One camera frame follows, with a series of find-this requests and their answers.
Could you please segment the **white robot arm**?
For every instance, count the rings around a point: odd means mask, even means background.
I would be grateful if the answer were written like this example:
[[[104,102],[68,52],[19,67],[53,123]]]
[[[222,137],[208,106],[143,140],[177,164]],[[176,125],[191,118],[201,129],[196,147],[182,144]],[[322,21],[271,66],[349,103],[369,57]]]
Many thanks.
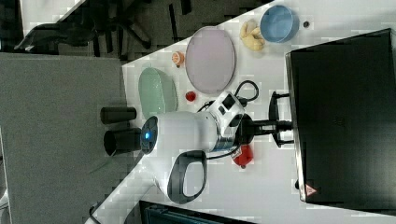
[[[256,135],[290,131],[290,121],[254,120],[245,114],[247,100],[224,91],[205,111],[157,114],[145,122],[140,135],[144,153],[133,170],[100,203],[90,209],[84,224],[123,224],[149,188],[157,187],[174,203],[198,197],[184,192],[188,166],[202,164],[207,177],[207,154],[233,151]]]

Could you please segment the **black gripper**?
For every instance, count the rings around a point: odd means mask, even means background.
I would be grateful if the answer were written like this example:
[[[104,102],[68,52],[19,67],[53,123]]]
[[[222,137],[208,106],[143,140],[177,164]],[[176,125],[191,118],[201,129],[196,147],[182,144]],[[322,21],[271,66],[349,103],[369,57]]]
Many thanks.
[[[259,120],[257,126],[257,135],[277,134],[293,128],[292,122],[287,120]],[[250,144],[255,132],[254,121],[248,114],[245,114],[235,133],[235,143],[238,146]]]

